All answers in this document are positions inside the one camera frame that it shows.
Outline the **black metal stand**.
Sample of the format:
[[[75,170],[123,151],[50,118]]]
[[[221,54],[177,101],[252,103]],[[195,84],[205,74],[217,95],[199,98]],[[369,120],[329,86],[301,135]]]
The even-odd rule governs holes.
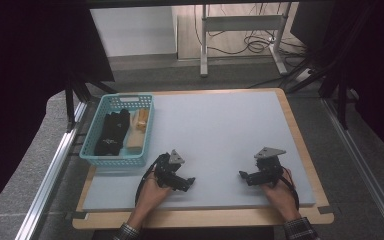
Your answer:
[[[346,83],[346,71],[344,67],[345,53],[337,53],[333,60],[324,68],[313,73],[305,80],[299,82],[298,84],[287,88],[287,93],[294,93],[302,88],[310,85],[316,80],[325,77],[322,85],[320,86],[318,93],[322,98],[330,97],[334,90],[337,89],[337,120],[340,125],[347,130],[347,121],[346,121],[346,105],[347,105],[347,83]]]

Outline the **person's left hand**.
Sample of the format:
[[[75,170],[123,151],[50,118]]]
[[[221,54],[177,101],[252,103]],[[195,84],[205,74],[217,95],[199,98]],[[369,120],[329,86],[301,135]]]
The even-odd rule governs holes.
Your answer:
[[[144,181],[132,215],[143,221],[172,192],[170,187],[160,187],[157,177],[151,172]]]

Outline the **person's right hand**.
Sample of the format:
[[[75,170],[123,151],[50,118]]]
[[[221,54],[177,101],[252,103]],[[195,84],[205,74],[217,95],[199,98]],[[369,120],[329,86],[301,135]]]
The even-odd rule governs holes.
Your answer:
[[[285,222],[297,220],[301,217],[296,208],[293,193],[286,183],[279,181],[274,187],[271,187],[269,184],[263,184],[260,188]]]

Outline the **white metal desk frame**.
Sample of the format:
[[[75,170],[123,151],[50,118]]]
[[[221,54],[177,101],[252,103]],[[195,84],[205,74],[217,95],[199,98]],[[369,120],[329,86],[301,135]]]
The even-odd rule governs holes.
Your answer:
[[[280,75],[285,76],[287,69],[279,53],[279,46],[289,17],[292,3],[288,3],[281,14],[259,16],[207,16],[207,6],[202,6],[200,76],[208,76],[207,33],[213,31],[274,31],[269,50]]]

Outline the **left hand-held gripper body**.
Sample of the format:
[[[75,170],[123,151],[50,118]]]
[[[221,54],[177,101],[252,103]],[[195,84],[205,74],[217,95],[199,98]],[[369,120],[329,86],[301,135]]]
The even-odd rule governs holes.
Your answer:
[[[176,175],[177,170],[184,163],[183,158],[175,149],[171,153],[161,154],[155,161],[154,174],[160,187],[175,189],[179,185],[186,185],[185,179]]]

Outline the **black tripod stand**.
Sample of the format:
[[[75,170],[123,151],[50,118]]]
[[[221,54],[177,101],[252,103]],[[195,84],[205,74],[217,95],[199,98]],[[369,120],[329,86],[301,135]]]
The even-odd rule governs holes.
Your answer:
[[[76,126],[74,96],[76,96],[81,103],[87,103],[92,98],[92,95],[86,86],[87,83],[92,84],[93,86],[103,90],[106,93],[116,93],[115,89],[102,83],[101,81],[88,76],[83,76],[82,74],[69,73],[64,80],[67,113],[67,133],[71,132]]]

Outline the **black glove with white print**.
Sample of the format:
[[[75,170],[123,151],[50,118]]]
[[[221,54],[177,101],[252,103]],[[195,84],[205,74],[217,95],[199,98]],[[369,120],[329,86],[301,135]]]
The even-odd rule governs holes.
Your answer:
[[[97,156],[117,156],[123,148],[123,142],[130,127],[130,112],[121,109],[107,114],[104,118],[102,132],[95,145]]]

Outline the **aluminium rail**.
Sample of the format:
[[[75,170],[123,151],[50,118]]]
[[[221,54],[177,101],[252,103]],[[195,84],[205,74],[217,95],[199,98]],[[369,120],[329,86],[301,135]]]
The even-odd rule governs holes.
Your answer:
[[[79,129],[88,104],[80,102],[74,110],[74,125],[72,129],[65,132],[61,138],[58,148],[50,162],[41,185],[30,205],[30,208],[21,224],[14,240],[30,240],[37,229],[41,216],[51,196],[55,182],[57,181],[70,147]]]
[[[352,161],[354,162],[356,169],[362,178],[364,184],[366,185],[372,199],[374,200],[376,206],[378,207],[383,219],[384,219],[384,190],[379,184],[378,180],[371,171],[369,165],[366,162],[366,159],[363,157],[360,149],[357,147],[354,139],[348,130],[346,130],[340,121],[337,119],[337,110],[334,105],[329,101],[322,99],[321,103],[324,105],[329,118],[336,129],[341,141],[343,142],[346,150],[351,156]]]

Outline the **dark curtain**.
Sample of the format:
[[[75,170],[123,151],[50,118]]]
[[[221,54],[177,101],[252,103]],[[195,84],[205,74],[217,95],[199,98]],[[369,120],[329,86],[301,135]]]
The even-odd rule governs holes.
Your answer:
[[[336,0],[333,22],[339,24],[374,5],[345,60],[348,86],[359,100],[355,108],[384,142],[384,0]]]
[[[0,193],[71,81],[110,81],[88,0],[0,0]]]

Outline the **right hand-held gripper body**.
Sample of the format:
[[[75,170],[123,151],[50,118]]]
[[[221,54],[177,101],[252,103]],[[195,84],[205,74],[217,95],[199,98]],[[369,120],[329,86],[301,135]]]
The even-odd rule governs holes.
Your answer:
[[[259,171],[251,174],[250,178],[254,178],[257,185],[271,183],[275,186],[283,175],[278,156],[285,153],[285,150],[264,147],[254,155]]]

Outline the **teal plastic basket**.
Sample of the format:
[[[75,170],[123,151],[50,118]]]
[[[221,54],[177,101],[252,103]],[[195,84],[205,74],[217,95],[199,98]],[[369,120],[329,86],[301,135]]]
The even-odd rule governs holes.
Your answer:
[[[112,112],[119,112],[121,109],[127,109],[130,112],[131,120],[135,111],[140,108],[146,108],[149,110],[148,125],[145,132],[143,148],[140,151],[129,151],[127,149],[129,127],[123,142],[123,148],[117,156],[95,155],[95,145],[101,135],[105,116],[107,114],[111,114]],[[101,167],[134,168],[145,166],[152,129],[153,114],[154,97],[152,94],[107,94],[102,96],[81,148],[80,157],[87,160],[91,165]]]

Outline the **white panel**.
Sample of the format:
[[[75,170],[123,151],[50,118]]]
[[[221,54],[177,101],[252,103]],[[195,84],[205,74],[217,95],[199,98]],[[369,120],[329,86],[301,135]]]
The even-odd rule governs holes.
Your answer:
[[[92,9],[108,57],[177,52],[177,20],[170,6]]]

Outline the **beige glove with orange fingers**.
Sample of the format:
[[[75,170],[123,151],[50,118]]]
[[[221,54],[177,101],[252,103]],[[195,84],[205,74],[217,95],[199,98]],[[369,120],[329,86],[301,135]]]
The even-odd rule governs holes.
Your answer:
[[[127,138],[127,149],[129,151],[140,151],[143,148],[148,118],[149,110],[146,108],[136,110],[131,117]]]

